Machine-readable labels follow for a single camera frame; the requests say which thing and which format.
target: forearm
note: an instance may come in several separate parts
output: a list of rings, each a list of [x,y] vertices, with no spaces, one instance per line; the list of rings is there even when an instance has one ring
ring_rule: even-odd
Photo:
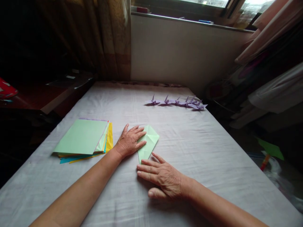
[[[70,186],[30,226],[80,226],[122,160],[115,149]]]
[[[267,226],[196,180],[190,179],[188,191],[188,198],[192,205],[214,226]]]

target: table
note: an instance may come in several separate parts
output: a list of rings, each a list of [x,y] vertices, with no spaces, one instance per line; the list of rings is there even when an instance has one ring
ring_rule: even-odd
[[[154,152],[180,172],[269,226],[302,226],[303,217],[207,111],[146,106],[145,100],[185,100],[188,88],[96,82],[17,173],[0,189],[0,226],[28,226],[102,155],[73,164],[52,156],[80,118],[113,122],[117,142],[126,123],[150,124],[160,135]],[[187,203],[150,200],[149,182],[137,178],[135,153],[116,169],[82,226],[208,226]]]
[[[71,75],[78,77],[81,76],[79,74],[75,75],[72,73]],[[47,115],[75,92],[83,95],[90,88],[92,82],[93,79],[88,80],[87,82],[83,83],[83,86],[77,89],[75,89],[73,83],[71,83],[70,86],[62,87],[46,85],[46,81],[31,81],[20,84],[16,83],[14,84],[14,87],[19,93],[9,98],[13,101],[12,103],[0,102],[0,109],[8,112],[21,111]]]

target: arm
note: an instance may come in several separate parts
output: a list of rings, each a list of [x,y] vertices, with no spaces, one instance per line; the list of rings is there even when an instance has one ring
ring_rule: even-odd
[[[146,144],[146,141],[137,143],[146,134],[144,128],[135,126],[129,131],[127,128],[128,124],[114,148],[57,198],[30,227],[81,225],[122,159]]]
[[[161,187],[161,190],[150,189],[150,198],[188,200],[214,226],[267,226],[196,180],[181,174],[159,155],[152,154],[160,163],[142,160],[144,165],[137,166],[139,177]]]

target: origami crane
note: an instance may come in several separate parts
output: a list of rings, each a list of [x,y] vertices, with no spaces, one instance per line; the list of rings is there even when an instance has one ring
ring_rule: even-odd
[[[176,106],[179,104],[179,98],[177,100],[169,100],[169,104],[175,104]]]
[[[158,103],[160,103],[160,101],[154,100],[154,98],[155,98],[155,94],[154,94],[154,96],[152,97],[152,100],[148,100],[148,101],[146,101],[146,102],[151,103],[151,104],[153,104],[153,105],[157,105]]]
[[[183,105],[184,107],[189,107],[189,102],[187,102],[188,101],[188,97],[189,96],[187,96],[187,99],[185,100],[185,102],[179,102],[179,105]]]
[[[166,96],[165,100],[164,101],[158,101],[157,102],[160,102],[161,104],[165,104],[165,105],[168,105],[169,104],[169,100],[167,99],[168,95]]]
[[[197,109],[197,110],[204,110],[204,108],[205,107],[207,107],[207,104],[206,105],[204,105],[204,104],[202,104],[201,106],[200,106],[200,103],[202,103],[202,100],[200,101],[200,102],[198,102],[197,104],[188,104],[190,107],[192,107],[192,108],[194,108],[194,109]]]
[[[196,95],[189,101],[190,104],[195,104],[197,101],[194,101],[193,99],[196,97]]]

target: left hand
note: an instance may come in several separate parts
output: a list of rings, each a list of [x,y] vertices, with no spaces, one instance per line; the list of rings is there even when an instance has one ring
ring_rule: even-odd
[[[146,141],[137,143],[138,139],[146,134],[146,132],[143,132],[144,128],[139,128],[137,125],[127,131],[128,126],[129,124],[124,127],[118,142],[114,146],[122,158],[135,153],[146,144]]]

